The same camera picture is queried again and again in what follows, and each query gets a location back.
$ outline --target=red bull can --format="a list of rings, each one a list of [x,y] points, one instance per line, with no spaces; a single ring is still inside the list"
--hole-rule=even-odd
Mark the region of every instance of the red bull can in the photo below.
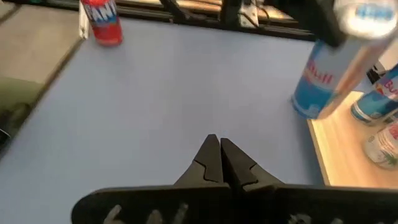
[[[97,42],[104,46],[119,45],[123,41],[114,0],[81,0]]]
[[[398,22],[395,0],[336,0],[335,13],[347,40],[336,49],[315,43],[292,97],[307,119],[332,114],[388,48]]]
[[[351,114],[368,125],[390,117],[398,108],[398,64],[373,87],[351,106]]]

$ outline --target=can lid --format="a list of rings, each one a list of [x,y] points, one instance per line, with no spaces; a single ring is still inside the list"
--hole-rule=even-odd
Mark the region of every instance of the can lid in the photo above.
[[[397,28],[397,11],[395,0],[348,0],[337,1],[335,4],[340,29],[364,39],[391,36]]]

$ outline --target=cable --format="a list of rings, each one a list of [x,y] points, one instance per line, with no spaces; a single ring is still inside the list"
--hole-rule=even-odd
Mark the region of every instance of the cable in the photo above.
[[[271,17],[269,16],[268,12],[266,9],[264,9],[263,7],[258,5],[257,0],[254,0],[254,2],[251,2],[253,5],[255,5],[257,7],[257,9],[260,9],[261,11],[263,11],[266,14],[267,17],[267,25],[269,25],[271,23]]]

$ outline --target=white bracket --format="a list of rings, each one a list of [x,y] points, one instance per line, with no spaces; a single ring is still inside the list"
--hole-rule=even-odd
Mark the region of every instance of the white bracket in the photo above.
[[[242,27],[258,27],[259,26],[259,18],[257,7],[255,4],[245,5],[242,4],[241,9],[239,10],[239,18]],[[246,18],[243,14],[247,15],[252,21]]]
[[[79,36],[83,39],[88,39],[89,28],[90,23],[88,22],[85,8],[79,1]]]

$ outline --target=red bull logo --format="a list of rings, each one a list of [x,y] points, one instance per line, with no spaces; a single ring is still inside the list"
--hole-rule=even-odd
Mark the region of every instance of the red bull logo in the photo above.
[[[307,76],[307,80],[309,80],[310,82],[316,81],[317,83],[330,85],[333,81],[333,75],[327,72],[319,72],[313,60],[307,63],[307,67],[305,68],[305,74]]]
[[[398,89],[395,88],[394,82],[392,80],[388,80],[384,86],[390,91],[390,93],[398,94]]]

